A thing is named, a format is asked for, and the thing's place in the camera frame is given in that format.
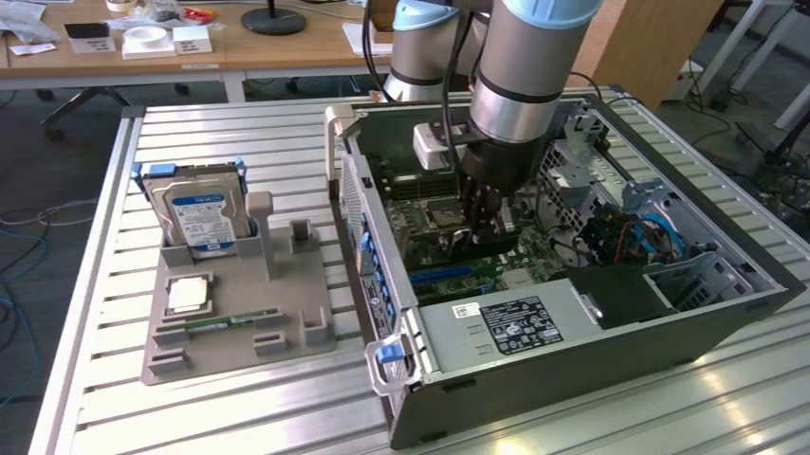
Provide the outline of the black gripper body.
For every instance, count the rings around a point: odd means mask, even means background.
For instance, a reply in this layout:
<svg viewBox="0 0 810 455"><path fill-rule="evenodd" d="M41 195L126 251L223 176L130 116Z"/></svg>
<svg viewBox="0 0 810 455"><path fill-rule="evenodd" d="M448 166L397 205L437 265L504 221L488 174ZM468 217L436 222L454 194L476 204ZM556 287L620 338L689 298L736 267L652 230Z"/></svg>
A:
<svg viewBox="0 0 810 455"><path fill-rule="evenodd" d="M500 192L516 192L529 181L537 156L548 141L510 143L484 139L465 143L466 152L458 171L458 191L473 186L489 187Z"/></svg>

